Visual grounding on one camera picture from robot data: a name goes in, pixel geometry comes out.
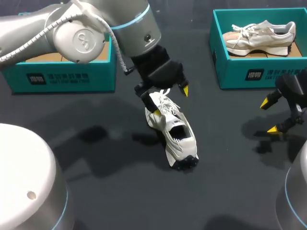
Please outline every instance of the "dark gray table surface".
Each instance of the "dark gray table surface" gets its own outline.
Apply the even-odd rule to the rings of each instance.
[[[306,140],[304,126],[292,129],[286,140],[269,137],[265,131],[289,115],[286,102],[262,111],[271,90],[218,86],[208,47],[211,12],[246,7],[244,1],[180,2],[181,8],[174,0],[151,4],[162,45],[183,62],[190,81],[188,98],[177,87],[169,97],[181,106],[197,138],[200,162],[193,172],[169,169],[134,95],[137,73],[124,76],[118,68],[114,94],[12,96],[0,77],[0,121],[28,128],[51,146],[73,193],[75,230],[278,229],[275,197]],[[248,2],[247,7],[275,6],[270,0]],[[2,15],[51,2],[6,3]]]

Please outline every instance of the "shoe box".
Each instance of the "shoe box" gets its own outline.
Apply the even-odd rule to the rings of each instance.
[[[116,61],[107,34],[102,53],[88,64],[75,64],[54,53],[20,62],[2,74],[12,93],[114,92]]]
[[[230,55],[223,34],[232,25],[269,21],[275,25],[296,23],[296,37],[287,57],[251,53],[245,57]],[[299,73],[307,67],[307,10],[305,8],[214,10],[210,29],[210,50],[221,89],[274,88],[283,73]]]

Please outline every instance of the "shoe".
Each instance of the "shoe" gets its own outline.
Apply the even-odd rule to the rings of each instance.
[[[194,133],[186,117],[164,93],[153,92],[149,94],[159,108],[160,114],[151,113],[145,108],[148,125],[163,133],[166,140],[166,157],[169,165],[177,170],[192,168],[197,165],[199,158]]]
[[[233,32],[223,34],[229,53],[246,56],[259,50],[277,56],[287,56],[295,38],[295,23],[273,25],[268,21],[245,27],[232,25]]]

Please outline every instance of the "shoe sole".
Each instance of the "shoe sole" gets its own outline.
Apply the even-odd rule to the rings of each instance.
[[[156,127],[152,123],[151,119],[148,116],[148,112],[146,111],[146,109],[145,109],[145,116],[146,116],[147,124],[150,128],[161,131],[158,127]],[[198,161],[199,161],[199,157],[197,153],[195,157],[193,157],[192,155],[188,155],[185,159],[181,161],[176,160],[174,156],[171,154],[171,149],[167,143],[166,143],[165,153],[166,153],[166,157],[167,157],[169,166],[178,171],[192,169],[198,164]]]
[[[253,49],[245,49],[245,50],[231,49],[231,48],[226,48],[226,49],[229,53],[239,57],[245,57],[246,55],[255,51],[261,51],[261,53],[286,57],[290,53],[291,46],[286,46],[286,47],[259,46]]]

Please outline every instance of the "robotic arm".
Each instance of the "robotic arm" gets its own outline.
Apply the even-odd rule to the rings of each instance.
[[[275,85],[277,89],[267,95],[260,108],[264,110],[270,108],[281,97],[287,100],[291,116],[268,131],[271,134],[281,134],[304,122],[302,109],[307,107],[307,69],[297,75],[285,73],[276,80]]]
[[[125,74],[136,69],[135,87],[146,108],[158,113],[148,90],[177,84],[188,95],[183,66],[158,45],[161,32],[147,0],[71,0],[24,16],[0,18],[0,70],[43,54],[59,52],[75,63],[95,60],[109,33]],[[121,51],[133,61],[127,68]]]

